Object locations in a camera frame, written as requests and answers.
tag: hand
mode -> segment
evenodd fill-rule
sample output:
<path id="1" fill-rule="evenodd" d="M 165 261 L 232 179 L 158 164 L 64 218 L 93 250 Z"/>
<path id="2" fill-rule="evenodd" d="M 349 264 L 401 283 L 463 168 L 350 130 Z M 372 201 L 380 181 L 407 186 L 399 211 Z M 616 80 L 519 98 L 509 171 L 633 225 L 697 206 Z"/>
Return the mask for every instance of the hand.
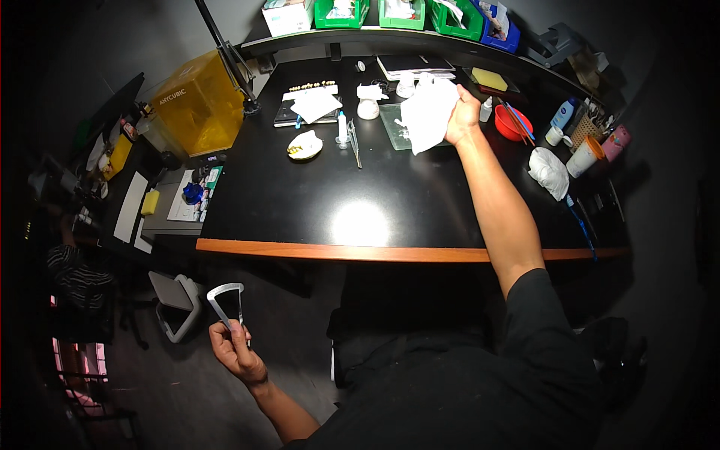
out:
<path id="1" fill-rule="evenodd" d="M 466 137 L 476 133 L 482 134 L 478 122 L 480 121 L 480 100 L 476 99 L 464 87 L 457 85 L 460 99 L 452 110 L 448 121 L 448 130 L 445 140 L 457 147 L 458 143 Z"/>
<path id="2" fill-rule="evenodd" d="M 247 342 L 252 339 L 250 332 L 234 319 L 230 319 L 230 326 L 232 333 L 222 322 L 210 326 L 212 352 L 248 389 L 262 387 L 268 382 L 268 369 L 260 356 L 248 348 Z"/>
<path id="3" fill-rule="evenodd" d="M 70 230 L 73 227 L 73 222 L 75 221 L 75 215 L 72 214 L 64 214 L 62 218 L 60 219 L 60 229 L 61 230 Z"/>

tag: green box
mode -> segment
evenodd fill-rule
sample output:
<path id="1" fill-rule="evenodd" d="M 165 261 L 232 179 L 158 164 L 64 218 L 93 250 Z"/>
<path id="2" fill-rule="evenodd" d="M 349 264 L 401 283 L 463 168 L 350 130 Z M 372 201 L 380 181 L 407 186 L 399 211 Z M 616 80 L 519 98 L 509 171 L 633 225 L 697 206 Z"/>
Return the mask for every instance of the green box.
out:
<path id="1" fill-rule="evenodd" d="M 413 0 L 415 19 L 394 19 L 385 17 L 385 0 L 377 2 L 377 16 L 382 28 L 405 28 L 407 30 L 421 30 L 425 26 L 425 0 Z"/>
<path id="2" fill-rule="evenodd" d="M 315 0 L 315 28 L 360 28 L 370 10 L 370 0 L 355 0 L 355 17 L 351 19 L 327 19 L 333 8 L 333 0 Z"/>
<path id="3" fill-rule="evenodd" d="M 482 14 L 475 8 L 475 5 L 468 0 L 457 0 L 457 7 L 462 11 L 462 24 L 467 27 L 463 30 L 460 27 L 448 25 L 448 17 L 454 22 L 452 13 L 448 7 L 434 0 L 427 0 L 430 4 L 430 18 L 433 21 L 435 31 L 442 35 L 463 37 L 474 41 L 480 40 L 482 36 Z"/>

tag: notebook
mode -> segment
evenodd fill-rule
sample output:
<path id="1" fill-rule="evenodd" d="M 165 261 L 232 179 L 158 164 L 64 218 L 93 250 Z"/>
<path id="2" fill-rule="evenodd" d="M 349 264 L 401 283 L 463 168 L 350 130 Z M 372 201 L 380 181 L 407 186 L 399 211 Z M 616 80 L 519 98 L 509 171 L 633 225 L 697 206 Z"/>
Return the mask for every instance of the notebook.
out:
<path id="1" fill-rule="evenodd" d="M 339 95 L 333 95 L 338 102 L 343 102 L 343 97 Z M 295 100 L 285 100 L 280 104 L 280 109 L 277 110 L 277 114 L 275 114 L 275 119 L 273 120 L 273 126 L 275 128 L 280 127 L 290 127 L 295 126 L 295 123 L 297 123 L 297 113 L 293 112 L 290 107 L 295 104 Z M 340 114 L 339 109 L 335 109 L 333 111 L 330 111 L 329 113 L 322 116 L 320 119 L 315 120 L 313 124 L 315 123 L 337 123 L 338 122 L 338 115 Z M 301 120 L 300 123 L 302 125 L 307 125 L 307 122 L 304 120 Z"/>
<path id="2" fill-rule="evenodd" d="M 388 81 L 397 81 L 402 72 L 413 72 L 415 79 L 420 78 L 422 72 L 429 72 L 438 78 L 453 79 L 455 70 L 443 58 L 424 55 L 383 55 L 377 57 L 377 65 L 385 74 Z"/>

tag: wooden desk edge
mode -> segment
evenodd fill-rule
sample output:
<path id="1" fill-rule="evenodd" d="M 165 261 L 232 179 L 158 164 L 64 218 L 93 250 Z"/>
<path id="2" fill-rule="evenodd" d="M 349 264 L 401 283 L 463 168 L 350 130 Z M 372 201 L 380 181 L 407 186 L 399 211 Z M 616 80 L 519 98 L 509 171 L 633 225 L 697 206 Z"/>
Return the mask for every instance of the wooden desk edge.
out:
<path id="1" fill-rule="evenodd" d="M 341 261 L 387 261 L 406 263 L 487 263 L 485 248 L 427 247 L 355 247 L 323 244 L 258 242 L 199 238 L 197 250 L 235 253 L 239 255 L 274 256 L 282 258 L 330 259 Z M 598 258 L 630 253 L 630 248 L 596 248 Z M 546 261 L 587 259 L 593 254 L 588 248 L 544 248 Z"/>

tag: paper towel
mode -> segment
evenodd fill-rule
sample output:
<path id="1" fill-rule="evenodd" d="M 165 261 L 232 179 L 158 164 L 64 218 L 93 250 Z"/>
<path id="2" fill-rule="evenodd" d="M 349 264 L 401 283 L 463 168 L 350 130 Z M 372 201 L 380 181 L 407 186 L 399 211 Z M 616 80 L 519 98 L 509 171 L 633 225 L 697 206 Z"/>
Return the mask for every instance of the paper towel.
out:
<path id="1" fill-rule="evenodd" d="M 455 83 L 434 78 L 433 83 L 423 85 L 400 104 L 402 123 L 408 128 L 413 155 L 442 142 L 459 98 Z"/>
<path id="2" fill-rule="evenodd" d="M 570 186 L 570 178 L 567 175 L 565 165 L 545 147 L 535 147 L 530 154 L 530 170 L 528 174 L 536 180 L 540 186 L 548 190 L 559 202 L 567 194 Z"/>

